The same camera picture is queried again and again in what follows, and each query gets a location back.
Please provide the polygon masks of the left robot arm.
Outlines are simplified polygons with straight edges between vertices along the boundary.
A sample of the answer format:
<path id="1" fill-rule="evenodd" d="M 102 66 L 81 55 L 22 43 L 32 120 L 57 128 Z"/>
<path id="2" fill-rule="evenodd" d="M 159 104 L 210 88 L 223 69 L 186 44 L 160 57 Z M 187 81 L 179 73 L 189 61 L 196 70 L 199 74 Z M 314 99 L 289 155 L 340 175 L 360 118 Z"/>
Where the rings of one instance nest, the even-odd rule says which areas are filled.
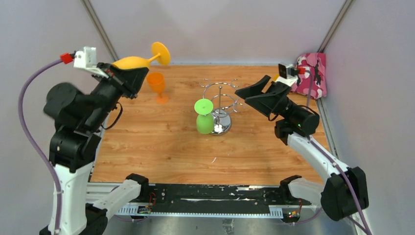
<path id="1" fill-rule="evenodd" d="M 49 161 L 60 188 L 53 207 L 57 215 L 40 231 L 42 235 L 101 235 L 109 220 L 128 202 L 145 202 L 150 196 L 149 180 L 130 174 L 124 182 L 103 198 L 87 203 L 87 184 L 101 141 L 99 129 L 121 97 L 135 98 L 140 91 L 147 67 L 120 69 L 99 63 L 103 75 L 89 94 L 72 83 L 63 82 L 50 89 L 44 113 L 54 120 L 55 133 L 50 140 Z"/>

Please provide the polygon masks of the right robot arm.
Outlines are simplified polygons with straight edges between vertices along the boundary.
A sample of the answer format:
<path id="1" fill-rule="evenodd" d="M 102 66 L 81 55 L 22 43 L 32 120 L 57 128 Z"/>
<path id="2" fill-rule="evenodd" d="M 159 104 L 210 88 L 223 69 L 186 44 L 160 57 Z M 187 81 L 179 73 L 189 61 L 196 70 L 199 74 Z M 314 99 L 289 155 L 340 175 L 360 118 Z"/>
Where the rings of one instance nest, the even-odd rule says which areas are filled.
<path id="1" fill-rule="evenodd" d="M 339 221 L 369 207 L 366 174 L 360 167 L 350 167 L 335 158 L 312 136 L 320 116 L 305 105 L 293 102 L 291 87 L 283 80 L 272 81 L 266 75 L 258 82 L 235 94 L 269 121 L 275 122 L 275 136 L 300 154 L 318 173 L 324 185 L 305 180 L 299 175 L 280 182 L 279 197 L 285 204 L 298 199 L 319 205 L 326 215 Z"/>

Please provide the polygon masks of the orange wine glass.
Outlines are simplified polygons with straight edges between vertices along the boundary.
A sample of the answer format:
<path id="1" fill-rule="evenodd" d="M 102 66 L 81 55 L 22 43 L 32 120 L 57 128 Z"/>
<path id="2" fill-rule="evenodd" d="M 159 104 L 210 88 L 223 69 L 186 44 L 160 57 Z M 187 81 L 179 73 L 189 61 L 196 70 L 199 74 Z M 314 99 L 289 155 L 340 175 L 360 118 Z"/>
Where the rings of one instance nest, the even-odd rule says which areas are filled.
<path id="1" fill-rule="evenodd" d="M 169 101 L 169 97 L 164 93 L 165 90 L 165 79 L 164 75 L 160 72 L 153 72 L 147 75 L 147 83 L 150 89 L 155 92 L 156 102 L 158 104 L 165 104 Z"/>

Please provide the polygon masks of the yellow wine glass front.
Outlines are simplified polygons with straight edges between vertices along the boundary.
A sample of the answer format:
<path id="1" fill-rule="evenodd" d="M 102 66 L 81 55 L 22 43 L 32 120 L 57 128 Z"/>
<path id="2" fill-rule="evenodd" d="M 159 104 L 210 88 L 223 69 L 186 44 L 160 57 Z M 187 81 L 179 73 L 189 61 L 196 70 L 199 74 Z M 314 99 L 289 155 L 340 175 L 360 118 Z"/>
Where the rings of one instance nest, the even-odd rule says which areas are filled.
<path id="1" fill-rule="evenodd" d="M 131 70 L 147 68 L 150 66 L 151 62 L 155 60 L 157 60 L 160 65 L 164 66 L 167 66 L 170 63 L 170 52 L 161 42 L 154 42 L 151 45 L 151 52 L 152 57 L 148 59 L 138 56 L 128 56 L 111 63 L 111 65 L 121 70 Z"/>

